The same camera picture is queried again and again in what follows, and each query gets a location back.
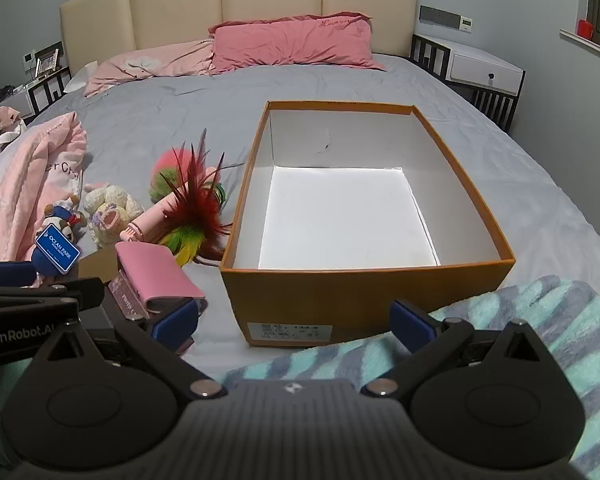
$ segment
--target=pink pillow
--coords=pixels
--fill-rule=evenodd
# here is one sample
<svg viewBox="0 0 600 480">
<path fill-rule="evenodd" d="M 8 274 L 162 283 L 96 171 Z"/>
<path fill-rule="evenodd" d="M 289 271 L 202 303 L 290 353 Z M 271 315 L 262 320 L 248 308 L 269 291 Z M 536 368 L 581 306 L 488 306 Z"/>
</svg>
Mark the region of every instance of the pink pillow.
<svg viewBox="0 0 600 480">
<path fill-rule="evenodd" d="M 91 97 L 112 86 L 154 76 L 208 74 L 212 55 L 211 40 L 125 52 L 98 65 L 87 82 L 84 96 Z"/>
<path fill-rule="evenodd" d="M 224 22 L 211 27 L 209 33 L 214 38 L 212 74 L 252 65 L 294 63 L 384 70 L 371 57 L 369 18 L 358 12 Z"/>
</svg>

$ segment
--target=bed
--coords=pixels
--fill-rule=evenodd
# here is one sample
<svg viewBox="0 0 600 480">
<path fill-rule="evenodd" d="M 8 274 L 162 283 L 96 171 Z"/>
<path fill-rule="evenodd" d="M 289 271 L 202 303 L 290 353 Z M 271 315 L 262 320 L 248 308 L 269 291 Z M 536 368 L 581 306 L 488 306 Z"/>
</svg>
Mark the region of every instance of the bed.
<svg viewBox="0 0 600 480">
<path fill-rule="evenodd" d="M 256 66 L 218 76 L 150 78 L 91 98 L 72 92 L 34 124 L 75 111 L 88 133 L 83 181 L 125 187 L 145 207 L 150 168 L 171 146 L 195 143 L 207 129 L 210 160 L 238 164 L 223 176 L 231 221 L 241 163 L 267 100 L 368 101 L 416 105 L 453 151 L 486 200 L 517 259 L 503 286 L 548 274 L 581 280 L 600 294 L 600 237 L 539 164 L 507 134 L 405 56 L 416 0 L 71 0 L 60 8 L 72 73 L 93 60 L 206 37 L 226 20 L 355 10 L 372 17 L 372 50 L 386 72 L 339 66 Z M 9 146 L 2 156 L 8 161 Z M 4 172 L 5 162 L 0 166 Z M 82 254 L 96 247 L 87 236 Z M 290 349 L 250 348 L 233 316 L 218 269 L 189 264 L 208 309 L 184 359 L 212 376 L 284 356 Z"/>
</svg>

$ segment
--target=bedside table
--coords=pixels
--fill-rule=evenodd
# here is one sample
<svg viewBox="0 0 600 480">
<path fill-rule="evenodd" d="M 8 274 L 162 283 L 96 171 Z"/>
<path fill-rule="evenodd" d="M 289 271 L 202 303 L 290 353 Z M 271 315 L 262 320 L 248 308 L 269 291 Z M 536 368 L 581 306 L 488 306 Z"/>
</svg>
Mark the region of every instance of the bedside table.
<svg viewBox="0 0 600 480">
<path fill-rule="evenodd" d="M 479 48 L 420 34 L 413 35 L 408 59 L 450 88 L 469 89 L 468 101 L 509 132 L 524 70 Z"/>
<path fill-rule="evenodd" d="M 69 67 L 60 67 L 47 76 L 19 87 L 16 93 L 5 97 L 0 102 L 0 106 L 10 106 L 19 111 L 20 117 L 25 124 L 29 125 L 33 119 L 64 95 L 64 85 L 70 79 Z"/>
</svg>

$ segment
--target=pink blanket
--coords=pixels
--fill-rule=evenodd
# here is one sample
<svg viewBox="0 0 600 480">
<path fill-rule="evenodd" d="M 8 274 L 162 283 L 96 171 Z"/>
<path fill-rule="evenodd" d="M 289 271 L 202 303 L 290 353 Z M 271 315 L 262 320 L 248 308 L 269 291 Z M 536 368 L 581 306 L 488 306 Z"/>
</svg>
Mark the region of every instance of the pink blanket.
<svg viewBox="0 0 600 480">
<path fill-rule="evenodd" d="M 75 112 L 27 130 L 0 183 L 0 261 L 30 259 L 46 204 L 80 195 L 86 132 Z"/>
</svg>

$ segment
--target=red cup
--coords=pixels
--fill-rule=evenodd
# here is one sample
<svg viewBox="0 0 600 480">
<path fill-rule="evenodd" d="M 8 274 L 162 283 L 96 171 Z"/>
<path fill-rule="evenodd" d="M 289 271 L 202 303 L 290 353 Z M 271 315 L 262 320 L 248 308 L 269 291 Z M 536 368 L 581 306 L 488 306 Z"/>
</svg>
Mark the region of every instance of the red cup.
<svg viewBox="0 0 600 480">
<path fill-rule="evenodd" d="M 593 25 L 587 20 L 578 20 L 576 34 L 585 40 L 593 38 Z"/>
</svg>

